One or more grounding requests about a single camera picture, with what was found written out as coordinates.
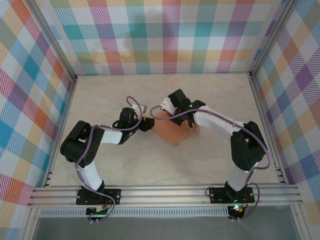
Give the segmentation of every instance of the vent grille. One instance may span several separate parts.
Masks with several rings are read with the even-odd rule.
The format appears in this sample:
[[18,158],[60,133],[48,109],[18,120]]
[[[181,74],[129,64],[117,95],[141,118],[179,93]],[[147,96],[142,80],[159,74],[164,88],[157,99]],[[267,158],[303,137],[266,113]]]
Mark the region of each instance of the vent grille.
[[[121,207],[115,209],[110,217],[148,217],[148,218],[187,218],[187,217],[226,217],[228,208],[213,207]],[[87,217],[86,209],[44,208],[41,218],[77,218]]]

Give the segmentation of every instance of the marble floor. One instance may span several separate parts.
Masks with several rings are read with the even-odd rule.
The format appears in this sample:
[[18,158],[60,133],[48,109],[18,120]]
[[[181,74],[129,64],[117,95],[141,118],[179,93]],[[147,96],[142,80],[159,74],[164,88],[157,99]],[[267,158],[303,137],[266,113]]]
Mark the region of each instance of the marble floor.
[[[215,111],[241,122],[262,124],[246,74],[153,74],[80,76],[62,140],[79,120],[111,125],[132,96],[151,107],[182,89],[191,101],[199,99]],[[259,166],[268,163],[266,157]],[[152,131],[137,132],[123,145],[101,144],[95,157],[106,185],[224,183],[234,164],[230,142],[211,129],[200,128],[179,146],[171,146]],[[274,166],[259,170],[251,182],[277,183]],[[74,164],[59,153],[51,186],[81,182]]]

